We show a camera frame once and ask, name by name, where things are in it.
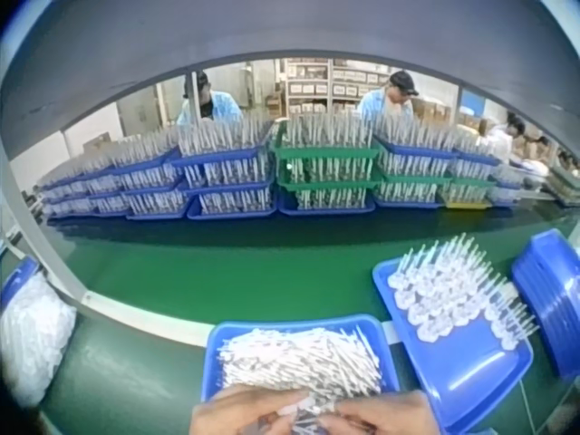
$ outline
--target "worker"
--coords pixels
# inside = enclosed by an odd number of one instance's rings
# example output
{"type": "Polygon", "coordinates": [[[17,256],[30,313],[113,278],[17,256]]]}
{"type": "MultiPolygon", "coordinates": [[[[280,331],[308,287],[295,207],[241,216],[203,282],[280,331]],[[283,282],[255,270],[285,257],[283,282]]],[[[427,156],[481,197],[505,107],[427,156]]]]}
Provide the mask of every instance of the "worker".
{"type": "Polygon", "coordinates": [[[523,136],[526,131],[526,124],[517,115],[508,116],[505,124],[496,125],[484,138],[487,143],[494,146],[494,155],[503,163],[509,163],[513,141],[523,136]]]}
{"type": "MultiPolygon", "coordinates": [[[[201,118],[211,118],[212,120],[215,120],[217,118],[227,118],[242,114],[236,101],[229,93],[211,90],[211,83],[208,80],[207,74],[200,71],[196,75],[198,77],[198,99],[201,118]]],[[[181,106],[181,113],[177,120],[178,125],[191,123],[191,111],[189,110],[187,86],[185,86],[183,98],[186,100],[181,106]]]]}
{"type": "Polygon", "coordinates": [[[411,75],[398,71],[389,77],[384,88],[367,92],[361,99],[357,111],[364,118],[375,118],[383,114],[403,114],[413,116],[411,97],[419,95],[411,75]]]}
{"type": "MultiPolygon", "coordinates": [[[[189,435],[236,435],[257,421],[267,424],[260,432],[263,435],[290,435],[295,415],[278,418],[276,411],[306,397],[307,391],[271,391],[235,385],[195,408],[189,435]]],[[[336,410],[340,416],[328,414],[318,418],[318,424],[330,435],[369,433],[351,425],[349,421],[352,420],[376,428],[376,434],[440,433],[427,398],[421,391],[341,401],[336,404],[336,410]]]]}

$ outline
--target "white box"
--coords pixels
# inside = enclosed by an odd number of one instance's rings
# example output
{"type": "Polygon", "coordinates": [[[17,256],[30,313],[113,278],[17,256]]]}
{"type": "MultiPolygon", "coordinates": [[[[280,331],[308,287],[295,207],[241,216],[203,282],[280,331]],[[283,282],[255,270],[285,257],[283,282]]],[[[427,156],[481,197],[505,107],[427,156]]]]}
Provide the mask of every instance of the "white box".
{"type": "Polygon", "coordinates": [[[288,65],[288,77],[296,77],[296,66],[295,65],[288,65]]]}
{"type": "Polygon", "coordinates": [[[344,95],[346,93],[346,90],[344,89],[344,86],[341,86],[340,84],[336,84],[333,88],[333,94],[334,95],[344,95]]]}

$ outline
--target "finger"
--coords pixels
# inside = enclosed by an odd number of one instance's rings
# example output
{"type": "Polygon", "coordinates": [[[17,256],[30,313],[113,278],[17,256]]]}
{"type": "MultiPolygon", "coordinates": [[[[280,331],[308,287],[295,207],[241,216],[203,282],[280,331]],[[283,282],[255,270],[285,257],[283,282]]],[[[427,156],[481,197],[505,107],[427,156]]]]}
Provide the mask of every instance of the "finger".
{"type": "Polygon", "coordinates": [[[348,420],[336,415],[321,415],[318,422],[330,435],[366,435],[366,430],[355,428],[348,420]]]}
{"type": "Polygon", "coordinates": [[[264,435],[290,435],[294,426],[296,414],[288,414],[272,422],[264,435]]]}
{"type": "Polygon", "coordinates": [[[336,404],[336,410],[342,415],[356,417],[362,421],[381,427],[381,423],[389,421],[398,404],[393,403],[389,396],[350,399],[336,404]]]}
{"type": "Polygon", "coordinates": [[[252,390],[257,389],[258,387],[254,387],[252,385],[244,385],[239,383],[237,385],[232,385],[231,387],[227,387],[223,390],[218,391],[211,400],[217,399],[224,399],[225,397],[233,396],[234,394],[238,394],[239,392],[250,392],[252,390]]]}
{"type": "Polygon", "coordinates": [[[228,417],[237,427],[257,421],[260,417],[278,411],[287,405],[296,404],[308,396],[308,391],[253,390],[227,397],[220,406],[228,407],[228,417]]]}

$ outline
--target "light blue work shirt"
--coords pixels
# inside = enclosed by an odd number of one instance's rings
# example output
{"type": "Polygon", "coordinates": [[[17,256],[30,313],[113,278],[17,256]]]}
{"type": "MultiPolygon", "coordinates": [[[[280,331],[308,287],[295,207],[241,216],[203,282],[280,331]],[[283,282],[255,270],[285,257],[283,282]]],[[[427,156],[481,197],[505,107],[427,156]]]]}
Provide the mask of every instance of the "light blue work shirt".
{"type": "MultiPolygon", "coordinates": [[[[385,114],[385,103],[392,104],[385,94],[384,88],[375,89],[364,94],[356,110],[363,118],[375,118],[385,114]]],[[[401,115],[413,116],[413,106],[411,101],[406,101],[401,105],[401,115]]]]}
{"type": "MultiPolygon", "coordinates": [[[[214,103],[214,108],[211,112],[214,120],[242,114],[236,100],[227,92],[211,91],[211,101],[214,103]]],[[[191,112],[189,110],[189,100],[185,100],[181,106],[181,113],[179,114],[177,124],[187,125],[190,123],[191,112]]]]}

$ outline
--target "white plastic part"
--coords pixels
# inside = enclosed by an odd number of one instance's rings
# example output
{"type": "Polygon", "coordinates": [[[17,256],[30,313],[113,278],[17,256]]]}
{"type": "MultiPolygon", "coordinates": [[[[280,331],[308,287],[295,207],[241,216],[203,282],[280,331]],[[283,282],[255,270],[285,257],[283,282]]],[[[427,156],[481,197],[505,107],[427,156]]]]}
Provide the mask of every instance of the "white plastic part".
{"type": "Polygon", "coordinates": [[[38,405],[63,358],[76,310],[36,273],[0,316],[0,353],[5,380],[18,403],[38,405]]]}

